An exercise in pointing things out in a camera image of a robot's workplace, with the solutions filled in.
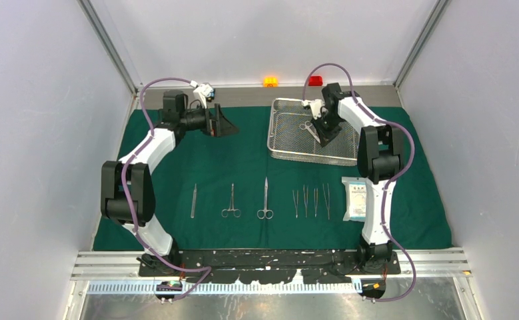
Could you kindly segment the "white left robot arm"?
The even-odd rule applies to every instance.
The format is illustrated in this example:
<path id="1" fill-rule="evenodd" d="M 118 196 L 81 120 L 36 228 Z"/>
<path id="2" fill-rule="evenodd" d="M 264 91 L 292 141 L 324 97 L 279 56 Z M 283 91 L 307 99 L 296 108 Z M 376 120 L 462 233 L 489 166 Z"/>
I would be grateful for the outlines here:
<path id="1" fill-rule="evenodd" d="M 101 167 L 101 215 L 134 235 L 147 254 L 157 257 L 155 267 L 166 276 L 180 270 L 181 258 L 177 242 L 155 215 L 151 174 L 188 131 L 225 137 L 237 134 L 239 128 L 224 116 L 220 104 L 213 109 L 191 108 L 187 94 L 166 90 L 153 130 L 126 156 Z"/>

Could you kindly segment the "steel ring-handled hemostat clamp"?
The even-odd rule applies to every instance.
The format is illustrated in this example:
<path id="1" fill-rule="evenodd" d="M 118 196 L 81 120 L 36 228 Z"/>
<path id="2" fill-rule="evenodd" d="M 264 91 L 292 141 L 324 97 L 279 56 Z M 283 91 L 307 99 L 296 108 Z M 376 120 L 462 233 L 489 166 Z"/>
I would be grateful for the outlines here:
<path id="1" fill-rule="evenodd" d="M 231 196 L 230 196 L 230 202 L 227 209 L 223 209 L 221 211 L 221 217 L 227 218 L 229 215 L 232 215 L 233 217 L 239 218 L 241 216 L 241 210 L 235 208 L 235 185 L 231 184 Z"/>

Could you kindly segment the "metal mesh instrument tray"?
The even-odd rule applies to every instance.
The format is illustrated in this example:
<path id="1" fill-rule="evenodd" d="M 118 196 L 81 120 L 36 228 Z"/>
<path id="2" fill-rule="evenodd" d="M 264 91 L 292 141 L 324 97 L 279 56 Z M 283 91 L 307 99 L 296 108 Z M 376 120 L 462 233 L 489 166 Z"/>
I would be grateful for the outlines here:
<path id="1" fill-rule="evenodd" d="M 326 147 L 321 147 L 299 125 L 312 119 L 301 100 L 278 98 L 272 102 L 267 147 L 276 159 L 353 167 L 357 164 L 359 134 L 347 122 Z"/>

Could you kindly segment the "white sterile packet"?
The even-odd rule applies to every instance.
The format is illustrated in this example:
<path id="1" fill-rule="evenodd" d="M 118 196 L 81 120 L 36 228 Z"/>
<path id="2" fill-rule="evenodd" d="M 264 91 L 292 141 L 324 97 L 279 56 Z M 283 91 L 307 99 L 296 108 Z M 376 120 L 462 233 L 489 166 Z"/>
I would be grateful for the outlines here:
<path id="1" fill-rule="evenodd" d="M 366 179 L 362 177 L 342 177 L 346 192 L 346 211 L 343 221 L 365 222 L 366 219 Z"/>

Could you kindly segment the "steel ring-handled scissors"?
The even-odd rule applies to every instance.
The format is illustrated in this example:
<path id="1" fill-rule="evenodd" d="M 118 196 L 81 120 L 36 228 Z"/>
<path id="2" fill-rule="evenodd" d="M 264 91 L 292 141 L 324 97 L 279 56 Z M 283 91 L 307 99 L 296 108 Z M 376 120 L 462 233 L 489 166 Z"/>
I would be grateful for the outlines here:
<path id="1" fill-rule="evenodd" d="M 259 219 L 272 219 L 274 213 L 272 209 L 268 208 L 268 178 L 264 180 L 264 193 L 263 193 L 263 207 L 257 211 L 257 217 Z"/>

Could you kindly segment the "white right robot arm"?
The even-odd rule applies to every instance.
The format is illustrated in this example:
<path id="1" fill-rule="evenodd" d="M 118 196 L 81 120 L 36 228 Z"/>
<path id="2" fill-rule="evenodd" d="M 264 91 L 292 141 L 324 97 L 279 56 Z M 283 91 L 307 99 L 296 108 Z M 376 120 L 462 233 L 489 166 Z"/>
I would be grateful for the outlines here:
<path id="1" fill-rule="evenodd" d="M 392 258 L 393 240 L 388 228 L 392 192 L 405 171 L 404 131 L 371 111 L 355 91 L 338 83 L 322 88 L 322 99 L 304 100 L 312 115 L 320 146 L 328 145 L 347 122 L 358 132 L 357 167 L 366 180 L 366 218 L 356 249 L 359 269 L 375 273 Z"/>

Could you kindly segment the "steel needle holder clamp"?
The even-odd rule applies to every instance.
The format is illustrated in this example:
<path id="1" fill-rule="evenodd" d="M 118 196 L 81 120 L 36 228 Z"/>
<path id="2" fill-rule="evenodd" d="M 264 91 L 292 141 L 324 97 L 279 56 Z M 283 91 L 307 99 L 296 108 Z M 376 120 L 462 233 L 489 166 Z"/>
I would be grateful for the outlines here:
<path id="1" fill-rule="evenodd" d="M 315 187 L 313 190 L 313 201 L 314 201 L 314 216 L 318 215 L 318 205 L 319 205 L 319 190 L 318 187 Z"/>

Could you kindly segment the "small steel scissors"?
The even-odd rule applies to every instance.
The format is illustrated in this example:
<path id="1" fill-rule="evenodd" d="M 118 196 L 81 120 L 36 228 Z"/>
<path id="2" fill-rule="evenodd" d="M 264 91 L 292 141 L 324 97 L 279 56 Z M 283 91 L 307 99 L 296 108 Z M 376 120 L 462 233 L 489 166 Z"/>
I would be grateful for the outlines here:
<path id="1" fill-rule="evenodd" d="M 309 132 L 309 134 L 313 137 L 313 139 L 317 143 L 320 143 L 320 138 L 319 138 L 317 132 L 315 131 L 313 124 L 310 121 L 305 121 L 304 123 L 301 123 L 299 125 L 299 129 Z"/>

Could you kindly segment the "steel surgical forceps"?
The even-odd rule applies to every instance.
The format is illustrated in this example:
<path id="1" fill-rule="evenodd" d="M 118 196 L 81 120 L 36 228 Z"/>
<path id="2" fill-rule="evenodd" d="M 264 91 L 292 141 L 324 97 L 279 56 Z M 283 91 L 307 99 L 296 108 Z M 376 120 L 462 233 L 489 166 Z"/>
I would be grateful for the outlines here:
<path id="1" fill-rule="evenodd" d="M 300 195 L 299 195 L 299 191 L 298 190 L 292 191 L 292 198 L 293 198 L 293 203 L 294 203 L 295 218 L 298 219 L 298 203 L 299 203 L 299 200 L 300 200 Z"/>

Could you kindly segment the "long steel probe rod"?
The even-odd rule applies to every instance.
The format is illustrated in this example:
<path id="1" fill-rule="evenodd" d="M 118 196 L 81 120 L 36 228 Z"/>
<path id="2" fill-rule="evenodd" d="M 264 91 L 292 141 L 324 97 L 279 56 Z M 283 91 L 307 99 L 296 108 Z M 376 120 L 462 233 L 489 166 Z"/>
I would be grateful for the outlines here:
<path id="1" fill-rule="evenodd" d="M 196 205 L 197 205 L 197 191 L 198 191 L 197 184 L 195 183 L 194 188 L 193 188 L 192 201 L 191 201 L 191 214 L 190 214 L 191 219 L 195 218 Z"/>

